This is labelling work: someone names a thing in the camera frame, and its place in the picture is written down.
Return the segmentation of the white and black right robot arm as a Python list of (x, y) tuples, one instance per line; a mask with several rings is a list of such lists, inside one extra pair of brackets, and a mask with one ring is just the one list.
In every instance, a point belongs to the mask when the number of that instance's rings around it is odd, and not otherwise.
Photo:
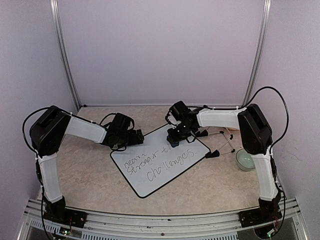
[(272, 129), (257, 104), (226, 109), (187, 106), (178, 101), (169, 108), (165, 120), (172, 126), (167, 131), (167, 141), (172, 147), (196, 136), (199, 128), (239, 130), (242, 147), (254, 162), (259, 183), (259, 206), (239, 212), (240, 224), (245, 228), (282, 217), (279, 207), (281, 191), (276, 182), (277, 169), (272, 156)]

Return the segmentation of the blue whiteboard eraser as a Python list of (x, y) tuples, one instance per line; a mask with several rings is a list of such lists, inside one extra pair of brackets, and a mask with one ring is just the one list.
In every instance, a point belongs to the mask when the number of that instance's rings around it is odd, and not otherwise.
[(170, 135), (168, 135), (168, 136), (166, 137), (166, 140), (167, 140), (168, 142), (170, 142), (170, 143), (173, 142), (173, 139), (172, 139), (172, 137), (171, 137)]

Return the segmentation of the white whiteboard with black frame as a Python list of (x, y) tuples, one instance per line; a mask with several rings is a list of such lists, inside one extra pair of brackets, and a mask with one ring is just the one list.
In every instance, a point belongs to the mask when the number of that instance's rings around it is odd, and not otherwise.
[(145, 199), (205, 158), (209, 147), (198, 139), (189, 138), (172, 147), (167, 141), (169, 124), (144, 136), (140, 145), (125, 151), (113, 151), (111, 159), (134, 193)]

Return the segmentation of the metal whiteboard stand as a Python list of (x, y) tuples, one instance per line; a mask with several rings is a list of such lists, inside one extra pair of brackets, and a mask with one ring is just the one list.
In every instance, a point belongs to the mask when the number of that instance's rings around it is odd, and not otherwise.
[(226, 127), (204, 127), (198, 130), (195, 136), (209, 147), (209, 152), (205, 154), (206, 159), (218, 158), (236, 151), (233, 146), (234, 135)]

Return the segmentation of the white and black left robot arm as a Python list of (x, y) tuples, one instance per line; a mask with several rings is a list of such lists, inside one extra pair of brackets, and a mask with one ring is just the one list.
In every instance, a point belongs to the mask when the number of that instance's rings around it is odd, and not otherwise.
[(135, 121), (130, 116), (120, 112), (110, 113), (112, 119), (107, 123), (86, 119), (55, 105), (43, 107), (37, 113), (40, 116), (30, 127), (29, 136), (43, 189), (43, 217), (61, 223), (84, 219), (86, 213), (67, 208), (61, 188), (58, 166), (64, 144), (75, 138), (114, 152), (123, 152), (127, 147), (143, 144), (144, 135), (135, 127)]

